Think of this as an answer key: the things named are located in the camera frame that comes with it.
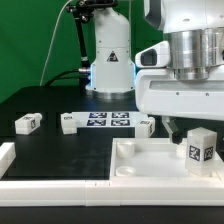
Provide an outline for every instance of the blue light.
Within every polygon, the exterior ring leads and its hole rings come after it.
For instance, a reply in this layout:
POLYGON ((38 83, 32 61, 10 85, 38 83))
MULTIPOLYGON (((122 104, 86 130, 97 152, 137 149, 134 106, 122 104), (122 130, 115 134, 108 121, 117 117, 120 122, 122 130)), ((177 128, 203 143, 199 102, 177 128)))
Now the blue light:
POLYGON ((136 76, 137 76, 137 68, 136 65, 134 64, 133 66, 133 74, 134 74, 134 85, 136 86, 136 76))
POLYGON ((90 87, 93 86, 93 65, 90 66, 90 87))

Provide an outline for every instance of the black table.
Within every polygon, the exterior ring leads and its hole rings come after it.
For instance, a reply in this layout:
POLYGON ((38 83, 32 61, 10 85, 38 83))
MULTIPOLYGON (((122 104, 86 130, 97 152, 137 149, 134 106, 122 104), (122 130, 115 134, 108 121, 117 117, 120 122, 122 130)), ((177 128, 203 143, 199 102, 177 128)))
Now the black table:
MULTIPOLYGON (((136 111, 134 99, 107 101, 80 94, 77 87, 23 88, 0 104, 0 144, 16 144, 16 160, 2 180, 107 180, 113 138, 134 137, 133 128, 80 128, 63 135, 60 114, 81 111, 136 111), (29 136, 15 134, 14 121, 41 113, 41 127, 29 136)), ((156 117, 154 137, 167 137, 156 117)), ((219 133, 222 122, 179 119, 184 129, 203 126, 219 133)), ((223 223, 224 207, 29 207, 0 208, 1 223, 223 223)))

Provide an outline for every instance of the white rectangular block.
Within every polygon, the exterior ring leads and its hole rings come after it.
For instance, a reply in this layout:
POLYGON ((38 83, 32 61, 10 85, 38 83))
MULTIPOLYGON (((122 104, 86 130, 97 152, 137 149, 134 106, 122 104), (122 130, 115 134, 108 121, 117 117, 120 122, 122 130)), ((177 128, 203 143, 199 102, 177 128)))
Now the white rectangular block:
POLYGON ((77 133, 77 121, 73 114, 61 114, 61 127, 64 135, 77 133))
POLYGON ((214 169, 217 133, 196 128, 188 132, 185 167, 188 171, 204 176, 214 169))
POLYGON ((150 138, 155 131, 155 119, 153 117, 141 120, 135 126, 135 138, 150 138))
POLYGON ((39 113, 26 114, 15 121, 16 134, 29 135, 31 132, 40 127, 42 115, 39 113))
POLYGON ((15 144, 3 143, 0 147, 0 179, 16 158, 15 144))

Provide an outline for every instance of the white cube with marker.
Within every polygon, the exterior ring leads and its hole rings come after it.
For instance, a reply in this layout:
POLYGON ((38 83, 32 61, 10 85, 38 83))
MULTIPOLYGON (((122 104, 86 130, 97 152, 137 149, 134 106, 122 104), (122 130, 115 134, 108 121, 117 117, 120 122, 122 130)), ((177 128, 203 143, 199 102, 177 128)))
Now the white cube with marker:
POLYGON ((135 138, 150 138, 155 131, 155 118, 139 121, 135 126, 135 138))
POLYGON ((16 134, 29 135, 40 127, 42 115, 40 113, 26 114, 15 121, 16 134))
POLYGON ((217 133, 205 128, 188 132, 186 169, 199 176, 209 175, 214 169, 217 133))
POLYGON ((77 133, 77 121, 72 114, 61 114, 61 127, 64 135, 77 133))

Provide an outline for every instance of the green background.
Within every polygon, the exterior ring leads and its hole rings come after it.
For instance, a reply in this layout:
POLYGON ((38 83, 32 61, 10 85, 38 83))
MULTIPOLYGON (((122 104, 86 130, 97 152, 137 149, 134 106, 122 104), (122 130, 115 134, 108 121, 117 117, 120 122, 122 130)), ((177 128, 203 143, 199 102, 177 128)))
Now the green background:
MULTIPOLYGON (((67 0, 0 0, 0 102, 26 86, 39 86, 58 14, 67 0)), ((143 18, 143 0, 132 5, 132 59, 137 52, 162 40, 162 34, 143 18)), ((128 18, 129 0, 115 9, 128 18)), ((94 24, 83 26, 90 61, 95 57, 94 24)), ((74 19, 63 13, 44 81, 65 70, 80 67, 74 19)), ((76 85, 69 80, 55 85, 76 85)))

